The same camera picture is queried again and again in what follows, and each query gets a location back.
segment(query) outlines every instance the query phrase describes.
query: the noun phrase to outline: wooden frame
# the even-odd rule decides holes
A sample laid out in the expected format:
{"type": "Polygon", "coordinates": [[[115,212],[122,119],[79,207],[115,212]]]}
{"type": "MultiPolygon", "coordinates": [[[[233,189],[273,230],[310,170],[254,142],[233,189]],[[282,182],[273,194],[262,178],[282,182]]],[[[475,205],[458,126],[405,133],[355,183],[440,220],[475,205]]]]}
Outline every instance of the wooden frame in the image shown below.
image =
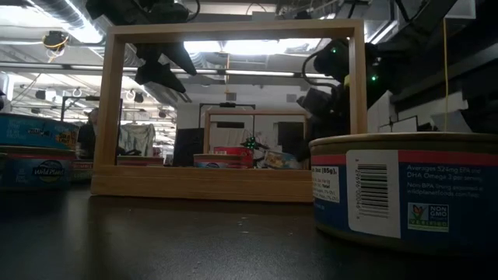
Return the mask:
{"type": "Polygon", "coordinates": [[[209,139],[211,135],[211,116],[302,116],[304,119],[303,136],[306,137],[306,112],[302,110],[207,110],[204,118],[204,153],[209,153],[209,139]]]}
{"type": "Polygon", "coordinates": [[[126,43],[349,37],[351,133],[366,133],[363,21],[186,23],[113,26],[107,31],[92,193],[162,198],[313,201],[309,170],[214,170],[115,166],[119,99],[126,43]]]}

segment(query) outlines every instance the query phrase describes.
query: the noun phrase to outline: dark table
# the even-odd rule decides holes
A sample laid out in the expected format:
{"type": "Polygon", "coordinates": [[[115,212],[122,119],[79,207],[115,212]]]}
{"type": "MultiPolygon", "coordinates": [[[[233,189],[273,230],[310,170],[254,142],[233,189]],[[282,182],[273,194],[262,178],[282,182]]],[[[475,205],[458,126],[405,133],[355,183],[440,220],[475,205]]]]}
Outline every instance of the dark table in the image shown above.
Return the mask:
{"type": "Polygon", "coordinates": [[[0,193],[0,279],[425,280],[493,265],[338,240],[311,205],[0,193]]]}

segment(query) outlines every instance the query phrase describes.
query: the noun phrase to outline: red box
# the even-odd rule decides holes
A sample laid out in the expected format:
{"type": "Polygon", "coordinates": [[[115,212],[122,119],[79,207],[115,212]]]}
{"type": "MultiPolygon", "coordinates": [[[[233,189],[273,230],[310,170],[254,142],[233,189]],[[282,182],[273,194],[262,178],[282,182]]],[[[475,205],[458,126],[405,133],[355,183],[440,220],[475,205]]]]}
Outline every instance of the red box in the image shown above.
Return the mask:
{"type": "Polygon", "coordinates": [[[242,163],[247,168],[253,167],[253,151],[244,147],[215,147],[215,154],[242,156],[242,163]]]}

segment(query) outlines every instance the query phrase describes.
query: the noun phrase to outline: wooden base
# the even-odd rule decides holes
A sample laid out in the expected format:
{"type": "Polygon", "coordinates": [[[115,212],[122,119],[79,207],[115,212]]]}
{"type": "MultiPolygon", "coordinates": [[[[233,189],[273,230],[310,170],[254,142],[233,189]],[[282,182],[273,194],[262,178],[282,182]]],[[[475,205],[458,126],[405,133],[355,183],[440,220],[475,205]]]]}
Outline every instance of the wooden base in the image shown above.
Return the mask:
{"type": "Polygon", "coordinates": [[[100,166],[92,194],[238,201],[312,202],[309,170],[100,166]]]}

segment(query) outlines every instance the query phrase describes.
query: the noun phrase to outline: barcode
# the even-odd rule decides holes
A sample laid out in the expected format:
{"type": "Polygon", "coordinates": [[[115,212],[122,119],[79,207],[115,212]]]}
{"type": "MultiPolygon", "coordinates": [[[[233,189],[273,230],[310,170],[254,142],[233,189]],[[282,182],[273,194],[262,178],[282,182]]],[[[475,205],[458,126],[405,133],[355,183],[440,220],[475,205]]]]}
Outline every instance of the barcode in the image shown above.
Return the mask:
{"type": "Polygon", "coordinates": [[[388,166],[386,164],[358,164],[356,207],[360,215],[389,218],[388,166]]]}

